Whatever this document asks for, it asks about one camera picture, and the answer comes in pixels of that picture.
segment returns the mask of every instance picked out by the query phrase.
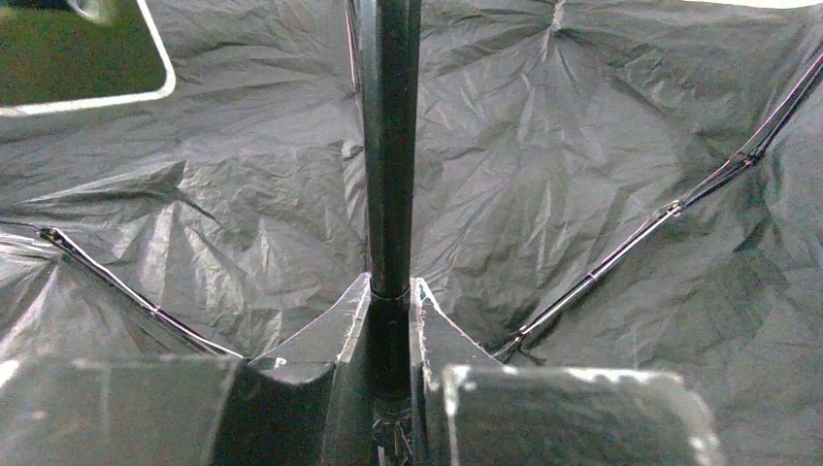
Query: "umbrella canopy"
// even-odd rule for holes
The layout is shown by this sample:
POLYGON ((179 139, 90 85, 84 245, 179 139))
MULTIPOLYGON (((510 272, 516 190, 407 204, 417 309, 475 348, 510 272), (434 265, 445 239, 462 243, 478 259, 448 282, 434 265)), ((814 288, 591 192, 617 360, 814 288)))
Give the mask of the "umbrella canopy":
MULTIPOLYGON (((176 92, 2 123, 0 214, 58 225, 205 337, 259 355, 366 269, 345 5, 148 3, 176 92)), ((821 5, 424 2, 412 274, 476 340, 516 329, 720 166, 821 44, 821 5)), ((511 363, 673 370, 733 464, 819 462, 821 104, 818 88, 758 168, 511 363)), ((3 356, 187 351, 136 337, 94 279, 1 228, 3 356)))

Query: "black plastic part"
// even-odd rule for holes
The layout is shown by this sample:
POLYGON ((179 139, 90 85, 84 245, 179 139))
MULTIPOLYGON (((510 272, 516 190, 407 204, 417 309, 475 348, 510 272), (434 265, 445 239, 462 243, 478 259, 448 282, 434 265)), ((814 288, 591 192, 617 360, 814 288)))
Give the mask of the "black plastic part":
MULTIPOLYGON (((319 436, 322 443, 320 462, 324 465, 368 464, 372 454, 373 411, 367 386, 364 335, 369 323, 366 320, 371 296, 369 278, 370 274, 361 274, 331 309, 249 364, 275 380, 316 364, 332 368, 331 391, 316 402, 323 406, 324 419, 312 434, 319 436)), ((295 417, 300 418, 304 410, 312 411, 316 407, 295 400, 291 408, 295 417)), ((288 460, 270 464, 311 463, 288 460)))
POLYGON ((333 371, 237 358, 0 363, 3 464, 315 464, 333 371))
POLYGON ((441 373, 449 363, 475 367, 500 367, 500 363, 441 312, 422 279, 413 283, 409 328, 413 464, 448 464, 441 373))
POLYGON ((394 299, 410 277, 420 1, 362 0, 357 15, 372 291, 394 299))
POLYGON ((444 410, 439 464, 725 464, 708 409, 668 374, 449 366, 444 410))
POLYGON ((390 405, 411 396, 409 291, 399 299, 380 299, 373 293, 368 319, 370 391, 391 410, 390 405))

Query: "black pole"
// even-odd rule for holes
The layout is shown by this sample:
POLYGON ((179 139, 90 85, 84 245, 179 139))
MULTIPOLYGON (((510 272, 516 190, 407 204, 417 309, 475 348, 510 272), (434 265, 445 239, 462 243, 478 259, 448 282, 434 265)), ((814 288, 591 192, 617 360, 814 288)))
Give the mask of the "black pole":
POLYGON ((411 394, 409 361, 412 190, 420 0, 360 0, 358 48, 363 98, 372 306, 373 394, 411 394))

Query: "white frame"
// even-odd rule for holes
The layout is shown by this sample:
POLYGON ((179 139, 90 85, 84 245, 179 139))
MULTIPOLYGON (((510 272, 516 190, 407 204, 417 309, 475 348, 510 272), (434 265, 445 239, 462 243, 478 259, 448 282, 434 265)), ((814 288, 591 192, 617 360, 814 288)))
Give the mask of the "white frame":
POLYGON ((61 102, 45 102, 40 104, 0 107, 0 117, 32 117, 36 115, 58 114, 76 110, 97 109, 113 105, 157 100, 171 94, 177 85, 177 77, 175 76, 175 70, 172 67, 172 60, 169 58, 169 54, 163 46, 163 41, 160 39, 160 32, 157 30, 157 26, 154 24, 154 19, 148 11, 146 0, 132 1, 136 1, 140 7, 140 12, 143 14, 143 18, 148 26, 148 32, 151 34, 151 38, 154 41, 154 46, 160 54, 160 60, 163 62, 163 68, 166 71, 166 81, 162 86, 160 86, 159 89, 137 94, 123 94, 109 97, 92 97, 88 99, 66 100, 61 102))

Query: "wrinkled fabric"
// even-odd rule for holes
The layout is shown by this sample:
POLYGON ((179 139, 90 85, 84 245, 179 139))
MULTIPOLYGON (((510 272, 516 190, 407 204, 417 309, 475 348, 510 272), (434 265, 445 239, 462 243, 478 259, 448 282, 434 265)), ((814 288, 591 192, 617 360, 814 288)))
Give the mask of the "wrinkled fabric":
MULTIPOLYGON (((0 216, 60 226, 173 316, 258 355, 365 270, 344 6, 149 6, 175 94, 0 128, 0 216)), ((819 5, 447 0, 422 17, 412 274, 480 342, 719 167, 823 50, 819 5)), ((818 464, 821 104, 823 86, 759 166, 659 230, 512 363, 674 370, 708 401, 732 464, 818 464)), ((0 232, 4 357, 158 350, 102 323, 120 314, 109 294, 67 290, 93 277, 46 246, 19 259, 22 233, 0 232), (43 315, 73 338, 13 332, 43 315)))

